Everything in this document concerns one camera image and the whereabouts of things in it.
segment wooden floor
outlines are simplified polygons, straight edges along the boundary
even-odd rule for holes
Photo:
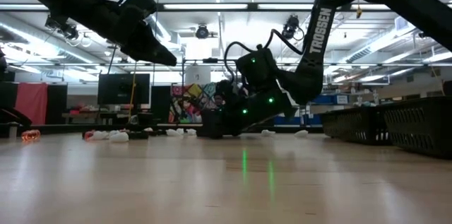
[[[452,223],[452,162],[319,135],[0,144],[0,223]]]

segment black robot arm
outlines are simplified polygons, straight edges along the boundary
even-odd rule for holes
[[[135,60],[174,66],[176,57],[154,37],[144,21],[156,12],[154,0],[38,0],[50,10],[53,25],[67,28],[74,19],[100,36],[118,44]]]
[[[278,70],[276,77],[295,102],[304,105],[321,93],[323,56],[337,7],[354,0],[315,0],[295,72]],[[385,4],[426,35],[452,51],[452,9],[439,0],[365,0]]]

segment black basket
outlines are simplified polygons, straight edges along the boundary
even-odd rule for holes
[[[394,145],[405,150],[452,158],[448,118],[451,97],[422,98],[386,105],[384,119]]]
[[[321,115],[327,136],[374,146],[391,145],[383,118],[383,108],[356,107]]]

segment graffiti artwork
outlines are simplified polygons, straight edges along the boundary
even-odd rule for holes
[[[169,107],[170,123],[202,123],[201,110],[216,108],[213,95],[215,83],[172,86]]]

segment red curtain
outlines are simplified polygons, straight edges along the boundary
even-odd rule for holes
[[[26,115],[33,125],[45,124],[47,111],[46,83],[19,83],[16,109]]]

